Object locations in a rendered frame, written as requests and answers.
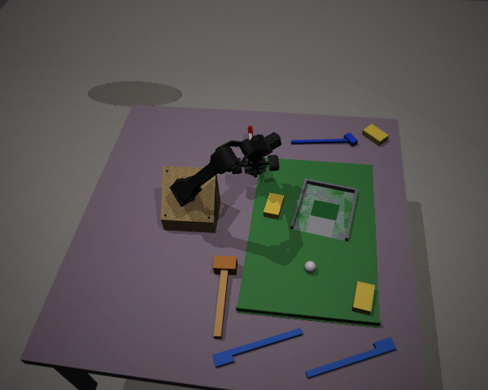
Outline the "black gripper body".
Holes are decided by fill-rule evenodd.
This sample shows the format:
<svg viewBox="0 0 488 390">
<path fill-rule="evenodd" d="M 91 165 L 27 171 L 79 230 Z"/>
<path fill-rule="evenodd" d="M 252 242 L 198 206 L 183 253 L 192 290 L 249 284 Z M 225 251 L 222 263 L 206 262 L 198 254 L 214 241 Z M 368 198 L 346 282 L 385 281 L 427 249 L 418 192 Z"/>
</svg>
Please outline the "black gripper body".
<svg viewBox="0 0 488 390">
<path fill-rule="evenodd" d="M 254 169 L 265 169 L 269 165 L 270 171 L 278 171 L 279 170 L 279 161 L 277 155 L 268 155 L 268 161 L 265 161 L 265 158 L 261 158 L 259 161 L 254 162 L 248 158 L 243 165 L 239 168 L 232 171 L 233 174 L 241 174 L 242 167 L 245 168 L 245 171 L 251 171 Z"/>
</svg>

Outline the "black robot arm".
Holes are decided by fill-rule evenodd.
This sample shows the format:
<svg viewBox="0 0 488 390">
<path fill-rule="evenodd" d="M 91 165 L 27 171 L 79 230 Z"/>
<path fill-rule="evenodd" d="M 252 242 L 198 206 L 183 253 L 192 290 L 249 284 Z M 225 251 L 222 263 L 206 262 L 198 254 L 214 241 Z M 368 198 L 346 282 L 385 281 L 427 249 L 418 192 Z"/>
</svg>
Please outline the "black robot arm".
<svg viewBox="0 0 488 390">
<path fill-rule="evenodd" d="M 272 153 L 272 150 L 280 145 L 281 138 L 275 132 L 266 137 L 263 134 L 258 134 L 250 140 L 247 138 L 244 141 L 229 141 L 216 148 L 215 153 L 211 155 L 210 163 L 202 170 L 184 179 L 178 178 L 169 188 L 182 207 L 189 202 L 194 202 L 196 195 L 202 191 L 200 186 L 216 174 L 224 174 L 227 171 L 231 172 L 243 165 L 248 158 L 251 161 L 257 162 L 262 157 Z M 242 153 L 245 155 L 241 163 L 238 161 L 230 146 L 240 147 Z"/>
</svg>

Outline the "white golf ball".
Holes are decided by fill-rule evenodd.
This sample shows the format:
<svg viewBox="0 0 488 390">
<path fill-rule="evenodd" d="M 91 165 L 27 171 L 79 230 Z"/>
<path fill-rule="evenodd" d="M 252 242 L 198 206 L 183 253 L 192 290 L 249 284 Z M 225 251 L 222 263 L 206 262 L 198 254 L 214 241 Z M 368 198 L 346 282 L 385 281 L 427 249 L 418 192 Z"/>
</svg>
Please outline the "white golf ball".
<svg viewBox="0 0 488 390">
<path fill-rule="evenodd" d="M 312 262 L 312 261 L 306 262 L 305 263 L 305 266 L 304 266 L 304 269 L 308 273 L 313 273 L 316 270 L 316 264 L 314 262 Z"/>
</svg>

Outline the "green flat mat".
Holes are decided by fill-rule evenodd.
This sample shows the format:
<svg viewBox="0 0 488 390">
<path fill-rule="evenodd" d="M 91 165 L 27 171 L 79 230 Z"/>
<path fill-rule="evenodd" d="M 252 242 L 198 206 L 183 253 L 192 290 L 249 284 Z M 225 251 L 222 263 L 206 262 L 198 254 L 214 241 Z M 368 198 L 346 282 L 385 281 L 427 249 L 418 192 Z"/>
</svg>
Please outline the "green flat mat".
<svg viewBox="0 0 488 390">
<path fill-rule="evenodd" d="M 258 176 L 237 305 L 379 320 L 373 165 L 278 161 Z M 290 229 L 305 178 L 358 189 L 348 241 Z M 264 217 L 269 193 L 284 195 L 279 219 Z M 352 311 L 357 281 L 375 285 L 370 315 Z"/>
</svg>

